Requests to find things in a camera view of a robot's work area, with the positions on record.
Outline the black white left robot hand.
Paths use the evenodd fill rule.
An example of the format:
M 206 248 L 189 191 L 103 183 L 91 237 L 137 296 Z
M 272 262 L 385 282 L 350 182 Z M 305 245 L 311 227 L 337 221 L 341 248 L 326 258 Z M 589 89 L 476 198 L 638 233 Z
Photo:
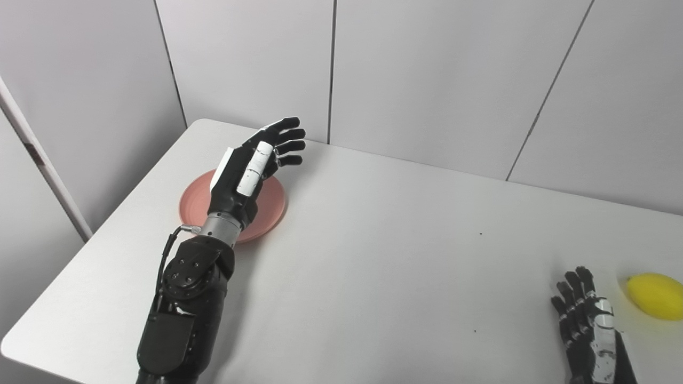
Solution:
M 246 229 L 258 213 L 256 200 L 264 180 L 282 167 L 302 164 L 305 136 L 300 119 L 287 117 L 229 148 L 212 178 L 208 214 L 228 215 Z

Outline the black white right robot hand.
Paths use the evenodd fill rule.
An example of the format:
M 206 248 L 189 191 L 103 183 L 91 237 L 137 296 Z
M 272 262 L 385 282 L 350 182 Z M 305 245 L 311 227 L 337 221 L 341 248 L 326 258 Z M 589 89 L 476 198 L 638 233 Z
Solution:
M 637 383 L 613 308 L 597 294 L 593 274 L 584 266 L 568 271 L 551 297 L 559 335 L 570 369 L 570 383 Z

